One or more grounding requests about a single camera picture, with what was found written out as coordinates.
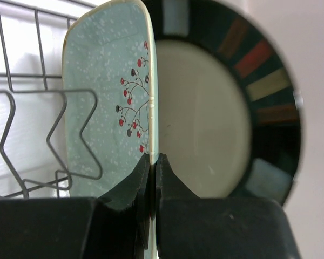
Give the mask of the teal rectangular berry tray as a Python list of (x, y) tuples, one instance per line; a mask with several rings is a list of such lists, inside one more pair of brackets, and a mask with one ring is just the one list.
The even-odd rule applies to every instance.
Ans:
[(75, 21), (62, 55), (71, 197), (94, 197), (106, 220), (106, 257), (156, 258), (151, 207), (158, 157), (153, 26), (142, 1), (109, 1)]

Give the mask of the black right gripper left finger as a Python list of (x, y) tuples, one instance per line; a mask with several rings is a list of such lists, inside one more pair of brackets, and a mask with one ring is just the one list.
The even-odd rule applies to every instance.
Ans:
[(0, 199), (0, 258), (143, 258), (149, 171), (144, 154), (100, 197)]

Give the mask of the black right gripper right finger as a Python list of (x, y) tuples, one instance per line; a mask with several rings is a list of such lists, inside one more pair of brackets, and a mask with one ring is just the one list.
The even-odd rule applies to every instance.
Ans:
[(275, 201), (197, 197), (156, 163), (156, 233), (160, 258), (300, 258), (288, 218)]

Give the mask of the dark rimmed mosaic plate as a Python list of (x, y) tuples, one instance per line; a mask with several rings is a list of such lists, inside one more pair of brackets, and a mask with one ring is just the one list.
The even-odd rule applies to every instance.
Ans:
[(301, 149), (293, 81), (266, 35), (218, 1), (146, 1), (156, 41), (159, 150), (196, 196), (283, 204)]

